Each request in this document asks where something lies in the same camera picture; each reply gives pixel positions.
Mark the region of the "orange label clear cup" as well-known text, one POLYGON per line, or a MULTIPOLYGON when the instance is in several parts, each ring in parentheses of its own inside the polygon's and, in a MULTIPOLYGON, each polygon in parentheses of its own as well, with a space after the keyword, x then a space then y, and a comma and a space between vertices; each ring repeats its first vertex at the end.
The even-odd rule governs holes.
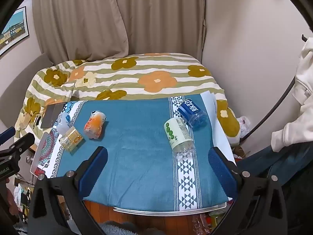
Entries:
POLYGON ((89 139, 98 139, 102 133, 102 127, 105 121, 106 115, 103 112, 98 110, 91 112, 91 116, 84 126, 84 134, 89 139))

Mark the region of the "green label clear cup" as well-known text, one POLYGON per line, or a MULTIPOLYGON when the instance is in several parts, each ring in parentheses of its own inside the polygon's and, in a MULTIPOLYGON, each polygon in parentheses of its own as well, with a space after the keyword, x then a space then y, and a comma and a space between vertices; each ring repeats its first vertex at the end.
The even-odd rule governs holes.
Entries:
POLYGON ((167 120, 164 124, 164 130, 172 152, 177 159, 187 158, 194 154, 196 147, 182 118, 174 117, 167 120))

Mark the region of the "light blue label cup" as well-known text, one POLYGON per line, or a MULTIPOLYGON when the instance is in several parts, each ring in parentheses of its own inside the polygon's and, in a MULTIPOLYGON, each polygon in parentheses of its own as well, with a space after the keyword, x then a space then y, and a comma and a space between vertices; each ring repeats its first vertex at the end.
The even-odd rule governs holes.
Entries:
POLYGON ((59 134, 64 135, 71 127, 70 125, 71 118, 69 113, 61 112, 57 118, 57 127, 56 130, 59 134))

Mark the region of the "yellow label clear cup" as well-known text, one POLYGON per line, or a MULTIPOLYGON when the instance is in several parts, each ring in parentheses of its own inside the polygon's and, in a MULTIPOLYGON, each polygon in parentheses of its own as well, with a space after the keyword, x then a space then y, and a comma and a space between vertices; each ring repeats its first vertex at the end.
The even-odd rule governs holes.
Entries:
POLYGON ((82 141, 83 136, 78 130, 72 126, 60 139, 60 145, 63 149, 71 152, 73 151, 82 141))

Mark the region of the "blue label clear cup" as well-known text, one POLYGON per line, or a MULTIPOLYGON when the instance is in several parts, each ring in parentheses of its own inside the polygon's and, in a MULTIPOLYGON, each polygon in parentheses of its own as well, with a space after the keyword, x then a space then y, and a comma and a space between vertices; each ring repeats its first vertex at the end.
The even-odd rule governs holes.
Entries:
POLYGON ((184 100, 178 107, 183 120, 193 129, 199 129, 207 124, 208 115, 191 99, 184 100))

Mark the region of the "grey bed headboard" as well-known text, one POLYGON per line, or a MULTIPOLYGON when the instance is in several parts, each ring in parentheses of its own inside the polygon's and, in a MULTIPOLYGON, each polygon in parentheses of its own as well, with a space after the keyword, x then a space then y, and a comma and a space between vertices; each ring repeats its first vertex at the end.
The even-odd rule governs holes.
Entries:
POLYGON ((35 74, 52 65, 53 63, 46 54, 40 55, 13 80, 1 95, 1 121, 7 128, 15 125, 27 88, 35 74))

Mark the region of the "grey tablet device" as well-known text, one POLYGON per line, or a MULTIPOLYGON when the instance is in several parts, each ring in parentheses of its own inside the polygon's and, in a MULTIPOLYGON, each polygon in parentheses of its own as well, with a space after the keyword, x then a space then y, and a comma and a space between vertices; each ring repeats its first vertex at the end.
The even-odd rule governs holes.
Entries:
POLYGON ((62 112, 65 104, 66 104, 65 102, 61 102, 48 105, 46 112, 43 116, 40 128, 41 129, 52 128, 58 118, 58 115, 62 112))

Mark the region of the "white hoodie garment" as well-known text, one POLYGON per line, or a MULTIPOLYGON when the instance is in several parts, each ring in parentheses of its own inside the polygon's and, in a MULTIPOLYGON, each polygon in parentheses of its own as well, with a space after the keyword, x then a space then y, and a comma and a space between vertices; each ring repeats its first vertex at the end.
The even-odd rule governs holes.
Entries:
POLYGON ((292 144, 312 141, 312 38, 307 39, 301 50, 291 93, 301 105, 299 117, 272 133, 274 152, 292 144))

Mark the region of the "blue patterned table cloth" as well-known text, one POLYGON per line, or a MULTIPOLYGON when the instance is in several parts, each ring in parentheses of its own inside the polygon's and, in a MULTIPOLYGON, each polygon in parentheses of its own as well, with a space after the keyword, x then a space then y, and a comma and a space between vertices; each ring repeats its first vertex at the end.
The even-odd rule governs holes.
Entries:
POLYGON ((84 136, 73 152, 67 152, 53 128, 39 159, 41 171, 36 172, 49 178, 63 176, 103 146, 108 161, 87 197, 89 201, 139 211, 184 211, 225 203, 228 197, 208 161, 208 152, 214 146, 233 160, 216 117, 216 99, 209 92, 189 99, 209 116, 203 128, 188 128, 196 147, 192 156, 177 159, 163 128, 167 120, 179 116, 178 107, 185 96, 71 101, 63 108, 69 113, 71 125, 82 133, 91 112, 98 110, 107 117, 102 134, 97 140, 84 136))

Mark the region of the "floral striped bed duvet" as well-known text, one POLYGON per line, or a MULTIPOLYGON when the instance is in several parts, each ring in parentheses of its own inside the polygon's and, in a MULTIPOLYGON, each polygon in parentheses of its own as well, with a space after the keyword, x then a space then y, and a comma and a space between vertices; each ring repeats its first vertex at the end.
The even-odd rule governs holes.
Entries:
POLYGON ((141 100, 210 92, 217 118, 231 145, 240 141, 240 125, 224 90, 191 55, 147 53, 99 61, 72 60, 46 66, 31 78, 15 123, 15 139, 27 133, 39 142, 49 105, 74 100, 141 100))

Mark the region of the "beige curtain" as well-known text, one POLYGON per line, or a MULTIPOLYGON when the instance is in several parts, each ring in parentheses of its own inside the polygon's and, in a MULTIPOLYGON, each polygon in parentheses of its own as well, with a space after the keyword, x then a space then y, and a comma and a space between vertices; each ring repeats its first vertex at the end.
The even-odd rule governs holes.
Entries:
POLYGON ((55 64, 180 52, 200 60, 205 0, 32 0, 40 50, 55 64))

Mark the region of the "framed wall picture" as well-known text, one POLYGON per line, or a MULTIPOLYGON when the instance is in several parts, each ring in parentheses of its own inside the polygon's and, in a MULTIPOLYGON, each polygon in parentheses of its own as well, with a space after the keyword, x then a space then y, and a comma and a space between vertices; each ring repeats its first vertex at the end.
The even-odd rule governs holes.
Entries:
POLYGON ((24 6, 14 12, 1 33, 0 55, 28 36, 27 8, 24 6))

